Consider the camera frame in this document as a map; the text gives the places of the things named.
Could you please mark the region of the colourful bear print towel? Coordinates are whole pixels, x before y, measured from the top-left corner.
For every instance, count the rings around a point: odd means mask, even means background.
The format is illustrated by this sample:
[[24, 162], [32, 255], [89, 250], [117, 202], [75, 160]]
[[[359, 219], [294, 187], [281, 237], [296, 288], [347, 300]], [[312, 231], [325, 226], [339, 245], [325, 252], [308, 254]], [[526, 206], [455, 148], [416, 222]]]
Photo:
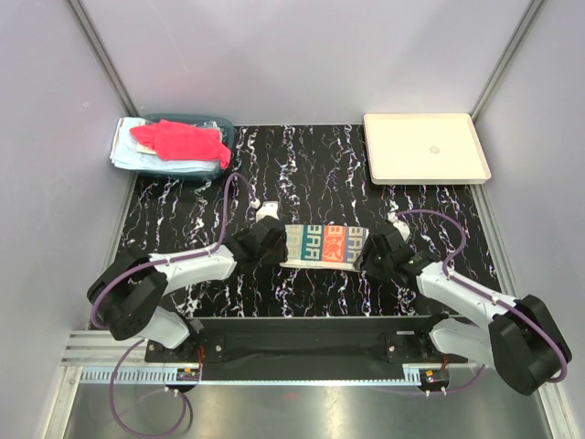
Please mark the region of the colourful bear print towel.
[[341, 225], [288, 224], [287, 260], [281, 267], [355, 271], [369, 230]]

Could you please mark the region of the red towel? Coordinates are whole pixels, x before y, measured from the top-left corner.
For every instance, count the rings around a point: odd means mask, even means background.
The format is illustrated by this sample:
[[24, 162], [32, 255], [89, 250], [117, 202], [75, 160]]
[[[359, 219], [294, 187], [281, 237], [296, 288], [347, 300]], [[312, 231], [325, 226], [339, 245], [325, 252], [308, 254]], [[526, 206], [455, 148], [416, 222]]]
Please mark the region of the red towel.
[[162, 119], [132, 128], [131, 135], [165, 161], [218, 161], [221, 169], [231, 161], [230, 150], [210, 130], [186, 123]]

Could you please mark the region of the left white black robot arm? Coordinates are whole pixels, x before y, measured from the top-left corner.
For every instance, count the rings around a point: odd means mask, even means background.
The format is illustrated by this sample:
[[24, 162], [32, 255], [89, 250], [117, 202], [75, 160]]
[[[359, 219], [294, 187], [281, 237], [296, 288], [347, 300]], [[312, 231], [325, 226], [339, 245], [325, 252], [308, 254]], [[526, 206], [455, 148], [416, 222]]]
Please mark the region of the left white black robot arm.
[[286, 260], [285, 226], [271, 216], [205, 249], [168, 255], [129, 250], [116, 257], [88, 290], [92, 324], [105, 327], [118, 341], [147, 338], [171, 359], [186, 362], [198, 353], [200, 329], [162, 308], [162, 297]]

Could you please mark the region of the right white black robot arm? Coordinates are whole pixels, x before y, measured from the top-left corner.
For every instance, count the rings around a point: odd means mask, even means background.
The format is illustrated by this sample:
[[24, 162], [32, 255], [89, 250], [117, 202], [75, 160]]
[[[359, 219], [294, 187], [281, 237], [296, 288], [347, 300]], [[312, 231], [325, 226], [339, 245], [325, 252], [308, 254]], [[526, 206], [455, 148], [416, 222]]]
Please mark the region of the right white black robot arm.
[[515, 298], [449, 273], [446, 262], [414, 252], [393, 227], [369, 235], [354, 266], [380, 281], [401, 281], [463, 317], [462, 322], [438, 317], [415, 339], [423, 361], [445, 354], [475, 361], [525, 396], [566, 377], [572, 353], [539, 298]]

